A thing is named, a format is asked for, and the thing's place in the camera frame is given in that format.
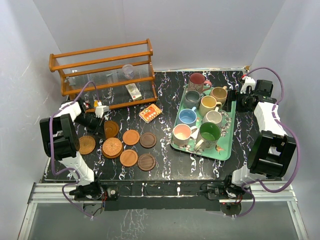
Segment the woven rattan coaster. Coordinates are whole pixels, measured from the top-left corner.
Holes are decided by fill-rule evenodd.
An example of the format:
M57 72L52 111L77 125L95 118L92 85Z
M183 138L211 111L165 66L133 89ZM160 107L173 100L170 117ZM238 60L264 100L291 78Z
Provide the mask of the woven rattan coaster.
M122 148L122 142L115 137L108 138L102 145L102 149L109 156L118 154Z
M79 138L79 146L79 153L81 155L88 155L95 149L96 141L92 136L82 136Z

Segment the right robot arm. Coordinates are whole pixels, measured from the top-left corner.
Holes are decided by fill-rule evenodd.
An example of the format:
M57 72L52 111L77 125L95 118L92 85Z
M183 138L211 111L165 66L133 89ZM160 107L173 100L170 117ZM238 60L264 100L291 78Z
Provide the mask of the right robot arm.
M243 76L239 91L228 94L227 105L236 103L239 113L252 112L256 117L259 135L251 148L247 164L233 171L224 180L223 194L233 199L241 192L242 185L268 177L283 177L296 150L296 141L280 125L278 104L272 98L273 83Z

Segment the orange wooden coaster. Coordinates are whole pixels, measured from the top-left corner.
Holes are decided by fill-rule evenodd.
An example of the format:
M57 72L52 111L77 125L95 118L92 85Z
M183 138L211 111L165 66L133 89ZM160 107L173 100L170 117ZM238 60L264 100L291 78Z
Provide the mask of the orange wooden coaster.
M132 149L124 150L120 155L120 162L125 167L132 167L138 161L138 154Z
M140 140L140 134L133 129L127 130L122 136L123 142L128 146L137 144Z

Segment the green floral tray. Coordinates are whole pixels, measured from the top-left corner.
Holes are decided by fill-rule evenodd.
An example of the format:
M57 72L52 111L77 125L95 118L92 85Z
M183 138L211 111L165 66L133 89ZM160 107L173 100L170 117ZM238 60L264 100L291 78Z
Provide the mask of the green floral tray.
M221 121L221 135L215 148L213 149L202 149L200 148L197 151L194 151L195 140L190 139L188 144L185 146L179 146L170 140L170 145L179 151L187 152L189 154L197 154L202 157L216 159L220 161L226 161L231 156L233 136L234 136L234 124L235 124L235 115L236 115L236 101L229 102L227 101L222 110L219 112L222 115Z

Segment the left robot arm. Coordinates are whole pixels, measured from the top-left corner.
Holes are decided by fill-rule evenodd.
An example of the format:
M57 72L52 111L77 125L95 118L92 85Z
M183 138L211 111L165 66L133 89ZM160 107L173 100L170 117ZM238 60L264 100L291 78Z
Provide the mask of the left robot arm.
M95 174L85 163L80 153L80 140L74 123L82 125L98 135L105 137L104 115L110 108L98 101L94 113L86 112L82 99L64 102L53 118L39 121L44 151L48 157L53 155L72 174L79 186L86 186L86 194L93 200L103 195L102 185L94 182Z

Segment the orange patterned card pack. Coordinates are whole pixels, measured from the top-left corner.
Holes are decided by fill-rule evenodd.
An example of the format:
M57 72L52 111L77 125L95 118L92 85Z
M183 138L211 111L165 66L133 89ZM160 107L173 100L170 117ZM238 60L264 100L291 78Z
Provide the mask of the orange patterned card pack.
M147 124L154 120L162 113L162 110L158 108L154 103L149 105L143 111L139 113L139 116L142 120L144 120Z

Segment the wooden shelf rack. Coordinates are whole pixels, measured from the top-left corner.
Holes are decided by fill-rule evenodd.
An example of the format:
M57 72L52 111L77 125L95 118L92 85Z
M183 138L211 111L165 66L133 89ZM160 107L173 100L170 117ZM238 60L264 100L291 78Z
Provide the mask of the wooden shelf rack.
M150 39L110 46L50 54L49 69L60 76L62 96L75 99L81 90L88 93L90 102L101 100L111 109L158 100L156 76L152 64L153 48ZM123 65L134 67L133 79L127 79ZM142 100L133 101L126 85L134 83Z

